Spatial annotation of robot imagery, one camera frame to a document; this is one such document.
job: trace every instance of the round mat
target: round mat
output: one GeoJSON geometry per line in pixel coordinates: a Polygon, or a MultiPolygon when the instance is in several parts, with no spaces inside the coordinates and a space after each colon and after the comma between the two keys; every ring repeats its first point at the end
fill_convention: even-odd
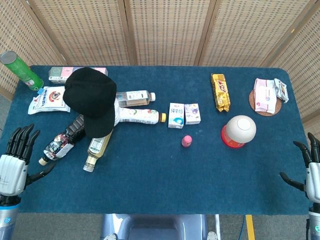
{"type": "MultiPolygon", "coordinates": [[[[255,110],[255,97],[254,97],[254,91],[252,90],[249,94],[249,103],[250,103],[250,107],[253,109],[253,111],[255,110]]],[[[264,112],[264,111],[256,111],[257,114],[260,114],[262,116],[273,116],[276,115],[280,109],[281,109],[281,105],[282,105],[282,101],[277,97],[276,98],[276,104],[275,104],[275,112],[269,113],[269,112],[264,112]]]]}

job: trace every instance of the table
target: table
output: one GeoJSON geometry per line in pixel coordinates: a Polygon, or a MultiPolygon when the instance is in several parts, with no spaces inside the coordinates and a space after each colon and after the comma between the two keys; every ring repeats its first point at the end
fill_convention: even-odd
{"type": "MultiPolygon", "coordinates": [[[[50,66],[33,66],[45,86],[50,66]]],[[[193,66],[107,66],[117,91],[148,90],[156,101],[148,106],[168,113],[170,103],[198,103],[201,123],[183,129],[119,123],[93,173],[83,171],[91,139],[84,137],[46,177],[21,195],[21,212],[126,214],[306,214],[309,201],[288,186],[279,172],[303,182],[304,163],[293,140],[307,143],[288,74],[278,68],[193,66]],[[211,73],[224,74],[230,94],[229,112],[218,112],[211,73]],[[287,84],[289,102],[279,114],[265,117],[248,102],[256,78],[278,78],[287,84]],[[223,144],[222,127],[236,115],[251,117],[254,140],[243,148],[223,144]],[[191,135],[189,148],[181,139],[191,135]]],[[[29,172],[43,169],[43,149],[78,115],[40,112],[28,115],[36,92],[19,83],[0,140],[18,126],[35,124],[36,140],[29,172]]]]}

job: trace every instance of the pink toy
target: pink toy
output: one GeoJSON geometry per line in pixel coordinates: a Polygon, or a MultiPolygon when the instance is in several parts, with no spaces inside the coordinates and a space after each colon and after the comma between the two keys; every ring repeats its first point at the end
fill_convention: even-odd
{"type": "Polygon", "coordinates": [[[192,137],[189,135],[186,135],[182,138],[181,144],[182,146],[184,146],[185,148],[189,147],[192,143],[192,137]]]}

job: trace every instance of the gray floor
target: gray floor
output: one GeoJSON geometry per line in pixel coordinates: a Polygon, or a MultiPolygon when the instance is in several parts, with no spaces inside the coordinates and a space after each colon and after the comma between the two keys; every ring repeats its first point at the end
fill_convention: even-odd
{"type": "MultiPolygon", "coordinates": [[[[0,95],[0,137],[11,102],[0,95]]],[[[208,216],[208,228],[214,231],[214,217],[208,216]]],[[[256,240],[305,240],[307,216],[253,216],[256,240]]],[[[221,215],[223,240],[237,240],[242,215],[221,215]]],[[[102,226],[101,214],[20,213],[13,240],[97,240],[102,226]]],[[[247,240],[244,228],[242,240],[247,240]]]]}

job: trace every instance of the yellow floor stripe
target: yellow floor stripe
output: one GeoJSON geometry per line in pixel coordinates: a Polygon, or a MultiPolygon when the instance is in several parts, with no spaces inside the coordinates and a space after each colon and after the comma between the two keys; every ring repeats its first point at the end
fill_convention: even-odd
{"type": "Polygon", "coordinates": [[[248,231],[248,240],[255,240],[254,223],[252,221],[252,215],[245,215],[246,229],[248,231]]]}

